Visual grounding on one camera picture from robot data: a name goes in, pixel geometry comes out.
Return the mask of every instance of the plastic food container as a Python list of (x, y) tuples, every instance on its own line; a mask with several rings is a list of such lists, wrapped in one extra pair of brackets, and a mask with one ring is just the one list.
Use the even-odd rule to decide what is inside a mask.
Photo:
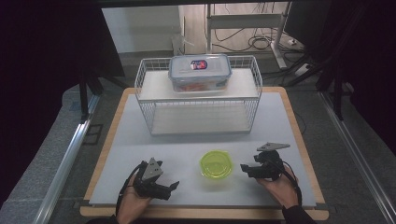
[(211, 179), (227, 177), (233, 170), (233, 163), (227, 151), (212, 150), (200, 160), (202, 175)]
[(225, 54), (173, 57), (169, 78), (176, 92), (224, 91), (232, 74)]

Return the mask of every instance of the dark background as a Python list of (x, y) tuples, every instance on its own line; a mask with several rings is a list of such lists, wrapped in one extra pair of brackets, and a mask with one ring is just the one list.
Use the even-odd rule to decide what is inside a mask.
[[(332, 3), (320, 39), (327, 40), (334, 30), (338, 32), (315, 52), (318, 61), (332, 53), (345, 31), (342, 24), (347, 21), (343, 18), (351, 13), (353, 4)], [(344, 81), (355, 89), (352, 103), (396, 153), (393, 9), (391, 2), (372, 1), (349, 39), (340, 63)], [(78, 84), (78, 75), (101, 71), (123, 76), (123, 72), (99, 7), (2, 2), (0, 27), (3, 202), (49, 132), (62, 106), (64, 91)]]

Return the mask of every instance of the wire rack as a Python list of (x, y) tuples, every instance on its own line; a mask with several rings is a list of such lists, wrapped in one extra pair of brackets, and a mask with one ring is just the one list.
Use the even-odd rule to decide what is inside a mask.
[(143, 59), (134, 87), (150, 133), (250, 133), (262, 95), (260, 70), (254, 56), (228, 58), (227, 90), (194, 94), (173, 91), (170, 58)]

